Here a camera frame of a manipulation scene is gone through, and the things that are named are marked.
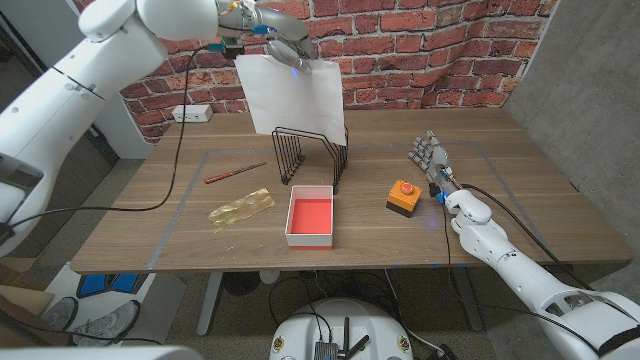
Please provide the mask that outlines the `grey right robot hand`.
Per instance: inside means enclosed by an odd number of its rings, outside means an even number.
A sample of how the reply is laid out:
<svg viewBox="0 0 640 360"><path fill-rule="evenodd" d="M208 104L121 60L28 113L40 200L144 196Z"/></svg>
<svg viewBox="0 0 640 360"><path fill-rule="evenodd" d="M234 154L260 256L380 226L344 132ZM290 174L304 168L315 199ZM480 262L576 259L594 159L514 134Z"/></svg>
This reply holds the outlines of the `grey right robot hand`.
<svg viewBox="0 0 640 360"><path fill-rule="evenodd" d="M414 140L408 156L425 172L432 197L439 192L448 196L462 189L453 175L446 149L432 131L428 131L425 138Z"/></svg>

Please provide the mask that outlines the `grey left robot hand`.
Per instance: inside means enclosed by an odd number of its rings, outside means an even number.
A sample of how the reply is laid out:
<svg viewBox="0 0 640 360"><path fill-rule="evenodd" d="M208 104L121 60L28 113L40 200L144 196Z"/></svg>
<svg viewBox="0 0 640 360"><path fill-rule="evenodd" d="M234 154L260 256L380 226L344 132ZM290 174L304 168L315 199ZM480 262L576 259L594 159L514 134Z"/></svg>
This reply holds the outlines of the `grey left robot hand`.
<svg viewBox="0 0 640 360"><path fill-rule="evenodd" d="M313 59L313 47L304 21L253 0L219 0L217 9L225 59L244 55L243 38L253 36L267 41L267 53L277 61L305 75L312 73L309 61Z"/></svg>

